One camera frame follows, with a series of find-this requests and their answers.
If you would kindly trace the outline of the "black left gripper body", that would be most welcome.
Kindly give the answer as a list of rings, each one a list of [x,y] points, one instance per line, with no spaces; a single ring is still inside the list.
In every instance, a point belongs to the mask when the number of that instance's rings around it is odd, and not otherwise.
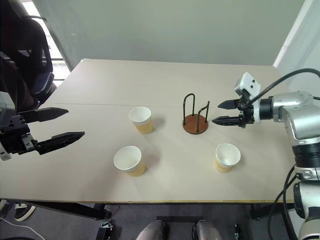
[[[39,122],[37,115],[15,115],[7,126],[0,127],[0,154],[25,154],[37,151],[38,142],[30,134],[28,123]]]

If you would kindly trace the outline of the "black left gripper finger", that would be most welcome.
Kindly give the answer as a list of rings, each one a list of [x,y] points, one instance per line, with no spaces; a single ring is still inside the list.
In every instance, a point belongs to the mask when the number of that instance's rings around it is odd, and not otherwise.
[[[55,150],[62,149],[78,141],[85,135],[84,131],[79,132],[65,132],[59,135],[52,136],[51,139],[37,142],[36,151],[40,154],[46,154]]]
[[[63,108],[46,107],[20,112],[19,115],[24,118],[26,123],[34,123],[54,120],[68,112],[69,111],[67,109]]]

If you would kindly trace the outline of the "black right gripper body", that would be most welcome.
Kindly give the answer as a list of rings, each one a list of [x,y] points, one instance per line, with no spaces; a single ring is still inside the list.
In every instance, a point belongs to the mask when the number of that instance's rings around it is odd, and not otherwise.
[[[240,110],[238,115],[238,118],[239,118],[238,126],[241,128],[245,128],[248,124],[253,124],[255,122],[253,105],[244,107],[244,105],[247,104],[249,101],[250,101],[250,94],[246,90],[243,90],[240,95],[238,106],[237,106],[238,110]]]

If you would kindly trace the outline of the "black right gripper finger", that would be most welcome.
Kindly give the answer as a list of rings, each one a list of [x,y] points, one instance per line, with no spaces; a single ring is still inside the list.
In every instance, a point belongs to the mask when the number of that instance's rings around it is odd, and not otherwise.
[[[219,116],[212,120],[213,123],[220,126],[239,126],[240,120],[237,116]]]
[[[225,100],[217,107],[220,109],[233,110],[239,107],[240,99]]]

